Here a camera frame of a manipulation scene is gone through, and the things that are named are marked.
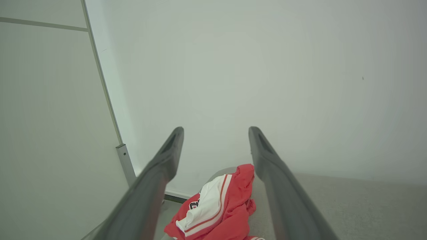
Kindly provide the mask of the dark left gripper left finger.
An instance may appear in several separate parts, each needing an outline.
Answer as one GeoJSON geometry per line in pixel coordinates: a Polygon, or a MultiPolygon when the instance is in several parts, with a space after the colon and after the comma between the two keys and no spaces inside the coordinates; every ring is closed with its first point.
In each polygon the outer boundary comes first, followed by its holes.
{"type": "Polygon", "coordinates": [[[153,239],[166,185],[177,173],[183,136],[183,127],[171,132],[93,239],[153,239]]]}

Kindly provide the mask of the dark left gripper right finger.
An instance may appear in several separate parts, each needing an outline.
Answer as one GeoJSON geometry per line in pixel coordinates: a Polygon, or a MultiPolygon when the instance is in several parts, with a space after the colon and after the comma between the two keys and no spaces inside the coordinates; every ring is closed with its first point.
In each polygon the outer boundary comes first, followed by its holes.
{"type": "Polygon", "coordinates": [[[255,173],[264,183],[278,240],[337,240],[337,235],[261,129],[249,128],[255,173]]]}

